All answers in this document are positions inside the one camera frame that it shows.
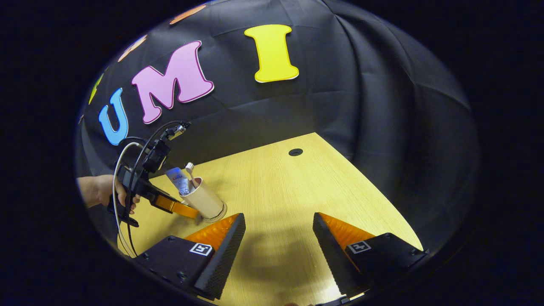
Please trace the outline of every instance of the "table surface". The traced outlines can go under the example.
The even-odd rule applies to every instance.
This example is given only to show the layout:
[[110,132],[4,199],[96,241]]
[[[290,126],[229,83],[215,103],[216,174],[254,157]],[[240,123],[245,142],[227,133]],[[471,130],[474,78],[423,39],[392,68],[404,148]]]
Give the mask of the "table surface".
[[[304,152],[290,156],[295,148]],[[225,217],[245,215],[246,232],[221,299],[213,302],[218,305],[302,306],[340,298],[312,231],[315,212],[376,236],[391,232],[423,249],[397,209],[316,133],[197,164],[193,174],[227,204]],[[166,175],[150,181],[181,200]],[[161,211],[143,198],[132,217],[140,224],[132,228],[138,254],[168,235],[184,238],[209,225]],[[126,227],[122,231],[127,237]]]

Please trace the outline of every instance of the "cup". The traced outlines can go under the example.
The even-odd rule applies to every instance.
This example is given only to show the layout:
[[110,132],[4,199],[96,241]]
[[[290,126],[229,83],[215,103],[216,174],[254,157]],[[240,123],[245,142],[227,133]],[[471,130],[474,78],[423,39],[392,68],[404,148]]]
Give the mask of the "cup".
[[181,198],[190,207],[200,211],[204,222],[214,223],[221,220],[227,212],[227,205],[219,199],[201,177],[197,176],[194,181],[197,188],[187,195],[182,195]]

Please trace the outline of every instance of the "letter m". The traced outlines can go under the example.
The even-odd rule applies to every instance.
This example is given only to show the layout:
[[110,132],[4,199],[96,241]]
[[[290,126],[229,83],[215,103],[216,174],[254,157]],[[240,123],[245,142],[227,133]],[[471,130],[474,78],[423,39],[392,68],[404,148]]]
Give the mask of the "letter m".
[[200,40],[193,41],[174,51],[164,75],[147,66],[134,76],[132,84],[138,88],[145,124],[152,123],[162,114],[161,108],[153,103],[151,96],[164,107],[172,109],[176,81],[180,87],[177,99],[181,103],[198,99],[213,90],[213,82],[206,80],[200,69],[196,54],[200,45],[202,45]]

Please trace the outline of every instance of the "toothpaste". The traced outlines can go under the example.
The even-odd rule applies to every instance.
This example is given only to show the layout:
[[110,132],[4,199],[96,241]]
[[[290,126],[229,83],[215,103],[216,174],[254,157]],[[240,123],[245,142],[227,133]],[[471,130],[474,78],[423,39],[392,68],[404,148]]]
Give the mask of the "toothpaste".
[[181,172],[179,167],[172,168],[165,173],[174,186],[176,186],[176,188],[179,190],[181,196],[185,196],[193,192],[194,188],[189,184],[189,179],[183,175],[183,172]]

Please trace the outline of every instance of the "person's arm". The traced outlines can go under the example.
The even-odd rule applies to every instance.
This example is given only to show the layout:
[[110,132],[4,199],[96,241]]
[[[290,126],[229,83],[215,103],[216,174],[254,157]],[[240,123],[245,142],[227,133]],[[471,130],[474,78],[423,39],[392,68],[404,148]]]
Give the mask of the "person's arm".
[[[77,178],[77,183],[83,201],[87,207],[93,207],[97,204],[108,206],[109,197],[112,195],[113,175],[85,176],[83,178]],[[123,185],[117,179],[115,179],[115,191],[119,203],[124,206],[127,193],[125,192]],[[137,194],[132,198],[132,202],[131,215],[134,214],[136,203],[140,202],[140,195]]]

